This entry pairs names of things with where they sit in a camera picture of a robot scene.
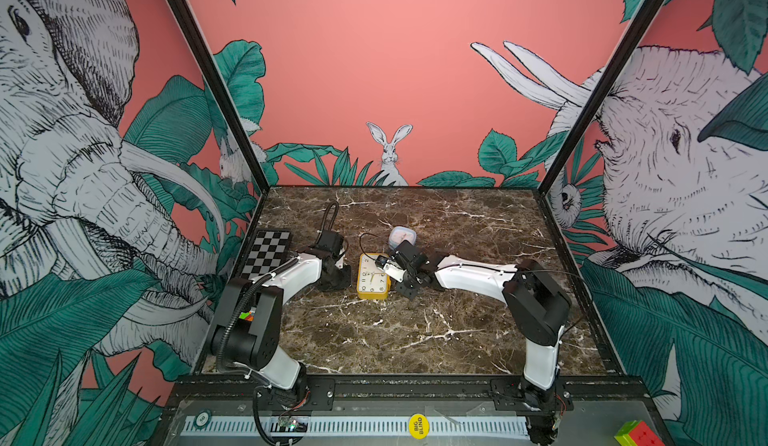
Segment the yellow alarm clock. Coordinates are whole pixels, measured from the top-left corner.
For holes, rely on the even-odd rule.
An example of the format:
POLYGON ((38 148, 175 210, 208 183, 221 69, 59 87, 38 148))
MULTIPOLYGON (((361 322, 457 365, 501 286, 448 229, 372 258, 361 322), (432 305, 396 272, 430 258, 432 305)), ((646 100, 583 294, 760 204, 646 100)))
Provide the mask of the yellow alarm clock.
POLYGON ((386 300, 390 291, 390 277, 376 264, 376 256, 361 254, 357 273, 356 291, 362 300, 386 300))

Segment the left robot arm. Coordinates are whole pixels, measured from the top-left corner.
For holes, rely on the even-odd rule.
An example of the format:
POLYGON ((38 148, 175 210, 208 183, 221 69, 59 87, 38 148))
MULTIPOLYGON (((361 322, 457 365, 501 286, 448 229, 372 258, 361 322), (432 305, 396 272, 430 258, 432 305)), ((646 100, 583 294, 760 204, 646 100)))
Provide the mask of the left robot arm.
POLYGON ((215 357, 219 373, 294 390, 304 373, 279 346, 283 306, 310 287, 335 291, 350 285, 345 252, 318 248, 305 248, 254 279, 233 279, 220 298, 204 349, 215 357))

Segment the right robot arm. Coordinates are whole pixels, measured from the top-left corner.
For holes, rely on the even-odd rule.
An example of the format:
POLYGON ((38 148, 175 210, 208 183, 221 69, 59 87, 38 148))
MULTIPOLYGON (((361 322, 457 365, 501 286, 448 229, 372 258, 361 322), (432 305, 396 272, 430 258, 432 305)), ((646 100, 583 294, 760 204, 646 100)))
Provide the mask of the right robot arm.
POLYGON ((552 389, 558 354, 572 302, 545 269, 533 260, 492 265, 455 255, 427 257, 405 240, 375 265, 396 282, 396 291, 413 298, 422 287, 462 290, 505 304, 526 340, 524 382, 542 392, 552 389))

